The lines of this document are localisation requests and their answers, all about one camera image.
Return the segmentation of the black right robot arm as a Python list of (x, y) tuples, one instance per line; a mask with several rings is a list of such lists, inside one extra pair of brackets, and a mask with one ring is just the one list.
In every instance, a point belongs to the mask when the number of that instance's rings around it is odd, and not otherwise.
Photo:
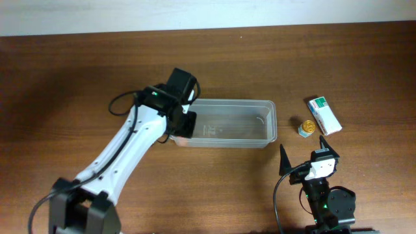
[(280, 179), (273, 192), (273, 204), (279, 232), (283, 233), (277, 206), (277, 190), (285, 178), (291, 185), (301, 184), (314, 224), (305, 228), (306, 233), (351, 233), (356, 219), (356, 193), (342, 186), (330, 187), (327, 178), (337, 171), (339, 154), (319, 137), (320, 149), (311, 152), (310, 160), (291, 166), (285, 148), (280, 150)]

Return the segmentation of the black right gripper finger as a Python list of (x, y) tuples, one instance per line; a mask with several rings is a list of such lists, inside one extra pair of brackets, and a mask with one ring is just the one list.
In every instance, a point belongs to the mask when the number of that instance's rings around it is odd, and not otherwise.
[(285, 148), (283, 144), (279, 146), (280, 152), (280, 164), (279, 164), (279, 175), (284, 176), (285, 174), (289, 173), (292, 170), (292, 166), (290, 164), (290, 160), (287, 156)]
[(327, 143), (323, 135), (319, 136), (320, 140), (320, 153), (329, 153), (330, 155), (336, 155), (336, 151)]

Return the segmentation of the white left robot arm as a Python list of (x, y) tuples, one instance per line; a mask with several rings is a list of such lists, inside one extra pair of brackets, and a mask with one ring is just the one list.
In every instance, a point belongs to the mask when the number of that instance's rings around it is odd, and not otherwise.
[(121, 233), (116, 204), (124, 185), (162, 136), (192, 136), (197, 114), (189, 107), (200, 93), (197, 78), (179, 68), (164, 84), (132, 91), (127, 119), (107, 147), (73, 181), (53, 185), (48, 232)]

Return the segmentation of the white medicine box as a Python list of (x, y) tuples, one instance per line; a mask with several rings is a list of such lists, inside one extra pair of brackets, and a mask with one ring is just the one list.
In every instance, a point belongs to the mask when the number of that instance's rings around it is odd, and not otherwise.
[(342, 129), (341, 124), (332, 112), (325, 97), (312, 99), (307, 102), (307, 106), (324, 135), (328, 136)]

